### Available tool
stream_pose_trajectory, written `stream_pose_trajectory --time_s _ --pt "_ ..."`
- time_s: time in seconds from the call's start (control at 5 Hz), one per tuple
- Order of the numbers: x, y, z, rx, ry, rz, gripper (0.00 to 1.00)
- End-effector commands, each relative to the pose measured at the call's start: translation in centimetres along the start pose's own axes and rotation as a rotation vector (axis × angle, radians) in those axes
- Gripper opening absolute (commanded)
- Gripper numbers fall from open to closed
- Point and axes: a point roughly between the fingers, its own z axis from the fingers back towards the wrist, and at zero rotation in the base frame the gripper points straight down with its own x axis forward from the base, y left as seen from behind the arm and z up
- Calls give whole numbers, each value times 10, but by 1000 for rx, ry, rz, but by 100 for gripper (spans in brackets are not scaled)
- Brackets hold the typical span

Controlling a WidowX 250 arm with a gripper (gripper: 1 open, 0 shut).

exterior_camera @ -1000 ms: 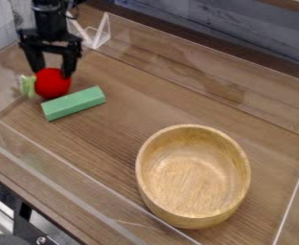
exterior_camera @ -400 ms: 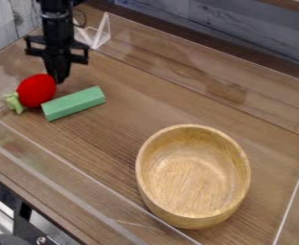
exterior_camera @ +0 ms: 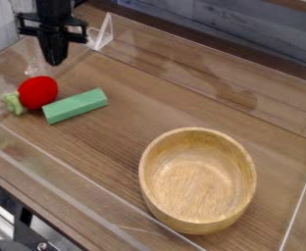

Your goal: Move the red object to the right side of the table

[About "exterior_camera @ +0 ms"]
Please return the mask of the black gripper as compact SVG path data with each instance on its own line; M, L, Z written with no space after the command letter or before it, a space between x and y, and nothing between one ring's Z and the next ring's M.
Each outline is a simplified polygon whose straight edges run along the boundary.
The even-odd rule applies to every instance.
M88 23L72 15L72 0L34 0L36 11L18 13L18 32L36 36L45 62L58 66L68 57L69 42L88 42Z

